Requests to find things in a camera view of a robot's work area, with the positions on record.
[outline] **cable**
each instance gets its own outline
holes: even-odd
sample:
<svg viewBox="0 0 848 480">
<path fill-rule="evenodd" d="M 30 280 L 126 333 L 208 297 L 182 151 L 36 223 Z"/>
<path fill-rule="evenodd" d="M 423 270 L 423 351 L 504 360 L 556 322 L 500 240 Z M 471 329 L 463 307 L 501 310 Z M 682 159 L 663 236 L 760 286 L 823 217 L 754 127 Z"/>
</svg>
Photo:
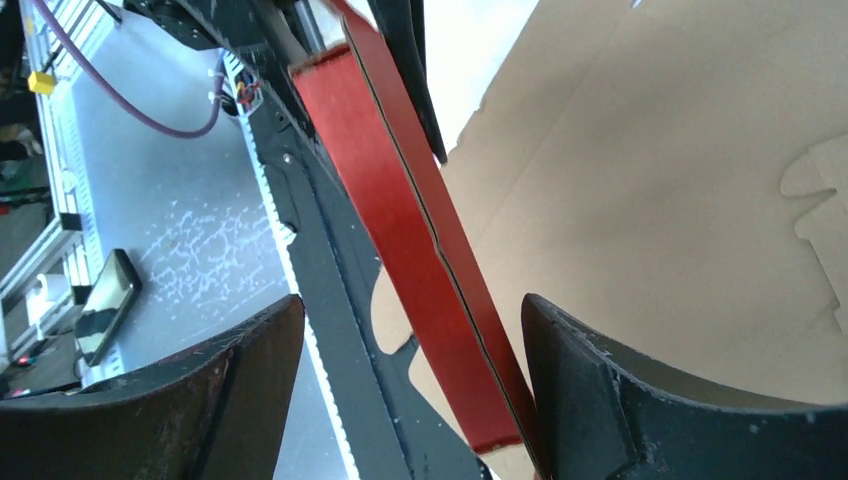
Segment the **cable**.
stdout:
<svg viewBox="0 0 848 480">
<path fill-rule="evenodd" d="M 105 79 L 97 69 L 94 68 L 94 65 L 85 58 L 85 55 L 82 54 L 79 48 L 74 45 L 73 40 L 71 40 L 70 35 L 62 28 L 62 25 L 53 16 L 53 12 L 50 11 L 50 8 L 47 7 L 47 4 L 44 3 L 44 0 L 33 0 L 35 4 L 36 10 L 41 14 L 42 18 L 44 18 L 44 22 L 47 26 L 53 30 L 53 33 L 56 34 L 56 38 L 59 40 L 59 43 L 62 44 L 62 47 L 68 52 L 68 54 L 73 58 L 79 66 L 85 71 L 94 82 L 102 88 L 106 94 L 120 106 L 124 111 L 135 117 L 141 123 L 147 125 L 148 127 L 160 132 L 162 134 L 168 135 L 170 137 L 182 138 L 182 139 L 192 139 L 199 138 L 212 130 L 212 127 L 215 126 L 215 123 L 218 121 L 218 113 L 220 111 L 221 106 L 221 94 L 224 90 L 224 54 L 218 58 L 218 64 L 215 67 L 215 87 L 213 91 L 214 99 L 212 101 L 212 115 L 209 117 L 209 121 L 206 122 L 206 125 L 201 127 L 199 130 L 194 131 L 184 131 L 184 130 L 176 130 L 171 127 L 162 125 L 161 123 L 153 120 L 144 114 L 141 110 L 135 107 L 132 103 L 130 103 L 126 98 L 124 98 L 117 90 Z"/>
</svg>

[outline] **smartphone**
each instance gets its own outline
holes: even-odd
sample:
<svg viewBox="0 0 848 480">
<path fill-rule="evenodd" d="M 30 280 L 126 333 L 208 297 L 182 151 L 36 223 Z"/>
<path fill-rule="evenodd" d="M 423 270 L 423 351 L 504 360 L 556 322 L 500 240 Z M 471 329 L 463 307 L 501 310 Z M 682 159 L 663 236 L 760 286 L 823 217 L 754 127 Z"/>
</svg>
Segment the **smartphone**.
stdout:
<svg viewBox="0 0 848 480">
<path fill-rule="evenodd" d="M 127 252 L 112 250 L 74 323 L 77 349 L 88 366 L 100 363 L 140 292 L 141 280 Z"/>
</svg>

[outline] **gray table surface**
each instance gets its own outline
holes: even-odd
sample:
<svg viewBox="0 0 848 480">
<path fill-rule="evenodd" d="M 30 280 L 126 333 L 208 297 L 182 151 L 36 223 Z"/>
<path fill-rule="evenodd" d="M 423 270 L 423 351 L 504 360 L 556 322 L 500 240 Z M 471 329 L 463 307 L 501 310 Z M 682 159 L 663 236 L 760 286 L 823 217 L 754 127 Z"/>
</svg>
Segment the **gray table surface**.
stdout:
<svg viewBox="0 0 848 480">
<path fill-rule="evenodd" d="M 216 52 L 194 52 L 127 14 L 92 58 L 115 88 L 156 120 L 193 129 L 210 112 Z M 126 370 L 222 332 L 289 293 L 238 124 L 178 140 L 140 124 L 83 75 L 73 104 L 104 257 L 128 251 L 142 295 L 117 345 Z M 346 478 L 304 350 L 275 478 Z"/>
</svg>

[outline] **cardboard box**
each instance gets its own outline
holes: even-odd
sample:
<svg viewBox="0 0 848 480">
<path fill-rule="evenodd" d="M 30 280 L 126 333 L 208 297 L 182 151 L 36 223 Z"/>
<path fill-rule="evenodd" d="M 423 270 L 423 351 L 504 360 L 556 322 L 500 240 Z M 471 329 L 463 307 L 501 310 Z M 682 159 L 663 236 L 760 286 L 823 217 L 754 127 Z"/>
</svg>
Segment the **cardboard box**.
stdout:
<svg viewBox="0 0 848 480">
<path fill-rule="evenodd" d="M 848 399 L 846 21 L 838 0 L 541 0 L 442 169 L 522 363 L 535 292 L 689 373 Z M 385 278 L 373 316 L 385 350 L 407 338 Z M 455 426 L 420 354 L 410 375 Z M 487 460 L 530 478 L 520 449 Z"/>
</svg>

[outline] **yellow block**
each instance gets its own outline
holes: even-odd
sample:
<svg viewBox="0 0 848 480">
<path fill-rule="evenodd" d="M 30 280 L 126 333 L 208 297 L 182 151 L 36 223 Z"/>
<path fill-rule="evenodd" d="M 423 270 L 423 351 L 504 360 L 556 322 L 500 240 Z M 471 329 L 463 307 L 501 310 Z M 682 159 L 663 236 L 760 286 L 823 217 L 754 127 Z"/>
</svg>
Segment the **yellow block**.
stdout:
<svg viewBox="0 0 848 480">
<path fill-rule="evenodd" d="M 56 88 L 56 79 L 47 73 L 32 72 L 27 80 L 29 90 L 33 93 L 41 93 L 50 95 L 53 89 Z"/>
</svg>

